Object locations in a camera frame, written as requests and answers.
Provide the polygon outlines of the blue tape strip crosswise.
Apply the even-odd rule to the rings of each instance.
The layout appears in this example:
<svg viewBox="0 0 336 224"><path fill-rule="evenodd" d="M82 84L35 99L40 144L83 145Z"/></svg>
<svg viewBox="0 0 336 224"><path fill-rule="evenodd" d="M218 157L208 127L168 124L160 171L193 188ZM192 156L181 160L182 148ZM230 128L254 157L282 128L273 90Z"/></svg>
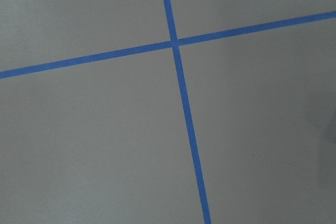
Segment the blue tape strip crosswise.
<svg viewBox="0 0 336 224"><path fill-rule="evenodd" d="M258 25L251 25L251 26L234 28L234 29L229 29L229 30L217 31L214 33L209 33L209 34L202 34L202 35L196 35L196 36L191 36L191 37L186 37L186 38L180 38L177 40L177 44L179 46L184 46L184 45L196 44L196 43L210 41L210 40L217 40L217 39L234 37L234 36L250 34L250 33L257 33L257 32L265 31L265 30L283 28L283 27L300 25L300 24L305 24L305 23L312 23L312 22L317 22L320 20L334 19L334 18L335 18L335 11L331 11L331 12L326 12L326 13L319 13L319 14L313 14L313 15L308 15L308 16L284 19L284 20L279 20L275 22L268 22L268 23L263 23L263 24L258 24ZM129 55L136 55L136 54L141 54L144 52L168 49L171 47L172 47L172 42L164 41L164 42L157 42L154 44L148 44L148 45L143 45L143 46L136 46L136 47L126 48L126 49L103 52L103 53L94 54L94 55L88 55L88 56L71 58L71 59L66 59L66 60L61 60L61 61L43 63L39 65L33 65L33 66L28 66L28 67L22 67L22 68L2 71L1 79L11 78L15 76L22 76L22 75L36 73L36 72L54 70L58 68L65 68L65 67L70 67L70 66L75 66L75 65L81 65L81 64L91 63L95 61L102 61L102 60L119 58L119 57L124 57L124 56L129 56Z"/></svg>

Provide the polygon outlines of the blue tape strip lengthwise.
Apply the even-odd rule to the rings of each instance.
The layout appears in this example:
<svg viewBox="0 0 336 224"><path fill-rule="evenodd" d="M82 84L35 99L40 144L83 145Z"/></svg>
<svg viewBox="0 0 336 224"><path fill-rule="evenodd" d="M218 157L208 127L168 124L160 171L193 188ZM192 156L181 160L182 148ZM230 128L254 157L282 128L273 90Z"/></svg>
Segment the blue tape strip lengthwise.
<svg viewBox="0 0 336 224"><path fill-rule="evenodd" d="M197 139L194 130L194 123L191 113L190 102L188 99L187 85L185 82L184 68L179 48L179 41L176 32L176 26L174 21L173 8L171 0L163 0L167 27L169 29L169 36L171 42L172 53L174 57L174 64L176 69L178 87L180 90L183 113L185 118L186 130L188 134L188 141L191 150L191 156L194 166L195 178L197 183L197 189L199 194L199 200L201 204L204 223L211 223L211 214L208 205L207 193L204 184L204 176L202 171L201 159L197 146Z"/></svg>

